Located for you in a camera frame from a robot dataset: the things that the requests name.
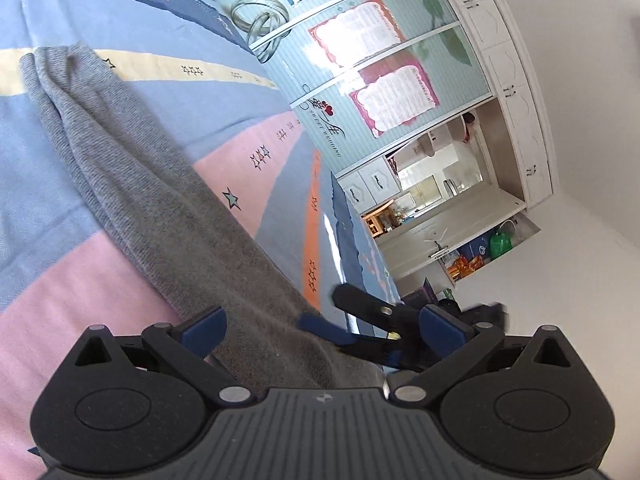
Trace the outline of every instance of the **printed star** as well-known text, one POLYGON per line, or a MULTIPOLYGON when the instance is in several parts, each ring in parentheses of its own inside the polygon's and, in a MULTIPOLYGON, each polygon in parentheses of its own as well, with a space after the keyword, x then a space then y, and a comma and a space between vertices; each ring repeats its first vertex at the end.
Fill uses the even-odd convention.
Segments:
POLYGON ((226 193, 223 191, 222 194, 227 200, 229 200, 229 209, 237 207, 240 211, 242 211, 242 209, 240 209, 240 206, 238 205, 238 197, 231 193, 231 190, 228 187, 226 188, 226 193))

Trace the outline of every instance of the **gray cloth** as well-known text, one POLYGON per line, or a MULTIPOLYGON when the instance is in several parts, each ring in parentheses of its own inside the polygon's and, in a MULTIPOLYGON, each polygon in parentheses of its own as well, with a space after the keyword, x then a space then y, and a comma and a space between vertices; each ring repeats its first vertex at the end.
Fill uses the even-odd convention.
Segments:
POLYGON ((78 191, 129 260, 183 319, 225 309, 214 354, 239 381, 256 391, 382 384, 376 366, 296 328, 315 310, 91 49, 38 48, 20 71, 78 191))

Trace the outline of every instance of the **blue bedspread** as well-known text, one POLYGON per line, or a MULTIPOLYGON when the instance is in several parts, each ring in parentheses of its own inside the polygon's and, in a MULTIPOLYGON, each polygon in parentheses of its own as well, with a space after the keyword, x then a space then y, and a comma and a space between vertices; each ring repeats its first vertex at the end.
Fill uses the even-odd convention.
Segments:
POLYGON ((39 470, 20 455, 28 409, 79 331, 106 320, 132 333, 175 315, 110 245, 50 146, 18 73, 35 47, 94 49, 329 320, 348 325, 330 302, 337 283, 399 299, 368 229, 215 0, 0 0, 0 30, 0 476, 39 470))

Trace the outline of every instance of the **black object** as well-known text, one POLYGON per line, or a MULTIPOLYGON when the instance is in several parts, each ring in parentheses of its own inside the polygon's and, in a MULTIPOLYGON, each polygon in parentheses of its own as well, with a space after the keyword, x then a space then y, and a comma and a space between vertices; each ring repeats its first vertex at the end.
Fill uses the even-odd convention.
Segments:
POLYGON ((318 316, 303 317, 300 328, 331 341, 345 354, 414 372, 426 370, 470 340, 472 325, 489 322, 504 330, 506 324, 499 303, 464 312, 452 300, 436 306, 413 298, 410 306, 390 305, 349 284, 336 287, 332 299, 337 308, 386 332, 395 332, 400 339, 352 335, 318 316))
MULTIPOLYGON (((141 336, 91 326, 31 415, 52 466, 45 478, 604 478, 596 468, 613 414, 560 329, 505 336, 488 322, 462 326, 437 307, 409 312, 349 285, 334 301, 355 301, 349 310, 376 325, 389 318, 407 338, 426 340, 436 360, 388 400, 376 388, 272 388, 255 399, 196 354, 207 349, 205 332, 210 349, 222 340, 219 308, 141 336)), ((359 341, 347 336, 343 346, 359 341)))

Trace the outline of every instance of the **cabinet handle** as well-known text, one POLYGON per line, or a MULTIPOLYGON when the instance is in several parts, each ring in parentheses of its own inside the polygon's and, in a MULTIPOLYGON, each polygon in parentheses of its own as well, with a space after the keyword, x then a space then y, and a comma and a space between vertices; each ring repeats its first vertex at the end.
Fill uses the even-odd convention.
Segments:
POLYGON ((429 256, 427 256, 427 258, 434 258, 435 260, 437 260, 438 258, 444 256, 448 252, 449 252, 449 246, 445 245, 443 248, 438 249, 434 253, 431 253, 429 256))

